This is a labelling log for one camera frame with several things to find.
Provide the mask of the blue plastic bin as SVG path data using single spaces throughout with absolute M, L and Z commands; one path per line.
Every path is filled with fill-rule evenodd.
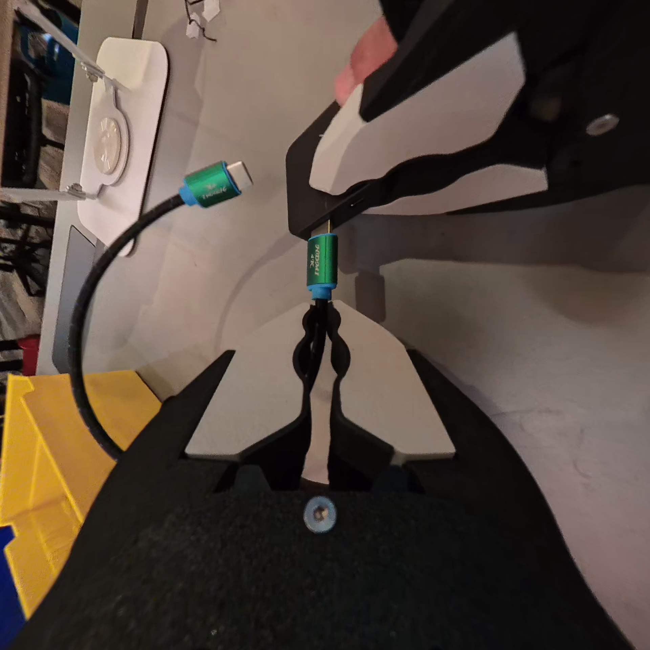
M 1 527 L 1 649 L 8 649 L 25 624 L 18 592 L 4 551 L 14 539 L 10 526 Z

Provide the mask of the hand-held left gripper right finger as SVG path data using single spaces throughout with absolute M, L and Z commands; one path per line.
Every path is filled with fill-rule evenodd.
M 447 461 L 456 447 L 407 347 L 345 303 L 328 307 L 331 366 L 328 478 L 368 490 L 391 465 Z

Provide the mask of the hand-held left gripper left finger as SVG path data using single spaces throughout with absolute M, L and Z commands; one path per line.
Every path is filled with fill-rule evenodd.
M 311 443 L 312 305 L 299 304 L 236 349 L 186 448 L 192 459 L 258 466 L 296 490 Z

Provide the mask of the person's right hand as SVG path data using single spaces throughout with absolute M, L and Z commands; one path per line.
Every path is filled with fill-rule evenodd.
M 363 33 L 335 80 L 335 100 L 342 107 L 367 77 L 383 66 L 398 47 L 384 15 Z

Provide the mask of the wooden book stand black pad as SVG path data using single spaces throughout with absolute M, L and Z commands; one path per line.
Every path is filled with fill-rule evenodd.
M 106 38 L 87 55 L 32 1 L 14 10 L 51 35 L 92 82 L 80 178 L 64 191 L 1 188 L 1 199 L 76 201 L 82 225 L 111 245 L 140 217 L 168 82 L 168 54 L 159 42 Z

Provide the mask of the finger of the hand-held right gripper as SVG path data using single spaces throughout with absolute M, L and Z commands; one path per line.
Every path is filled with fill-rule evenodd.
M 338 196 L 403 162 L 450 155 L 495 134 L 525 80 L 515 32 L 374 119 L 361 117 L 358 85 L 321 136 L 309 185 Z
M 425 181 L 440 181 L 442 187 L 425 194 L 404 196 L 365 211 L 370 215 L 443 215 L 510 198 L 548 190 L 546 166 L 525 167 L 495 163 L 472 172 L 452 172 L 451 163 L 441 170 L 425 172 Z

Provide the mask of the black adapter hub with cable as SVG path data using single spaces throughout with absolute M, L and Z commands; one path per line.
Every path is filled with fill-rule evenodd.
M 336 102 L 330 104 L 290 145 L 285 158 L 288 230 L 303 240 L 327 222 L 337 228 L 367 209 L 378 207 L 394 191 L 395 182 L 390 177 L 362 181 L 339 196 L 311 187 L 309 178 L 317 145 L 339 110 Z

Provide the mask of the yellow plastic bin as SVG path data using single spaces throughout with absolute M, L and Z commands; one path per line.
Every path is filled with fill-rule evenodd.
M 87 431 L 69 376 L 8 378 L 1 450 L 1 551 L 29 619 L 65 565 L 115 466 Z

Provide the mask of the small white plastic clips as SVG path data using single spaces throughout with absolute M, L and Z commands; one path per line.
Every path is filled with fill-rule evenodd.
M 185 35 L 190 40 L 204 39 L 217 43 L 215 37 L 207 34 L 206 27 L 221 11 L 221 1 L 183 1 L 187 24 Z

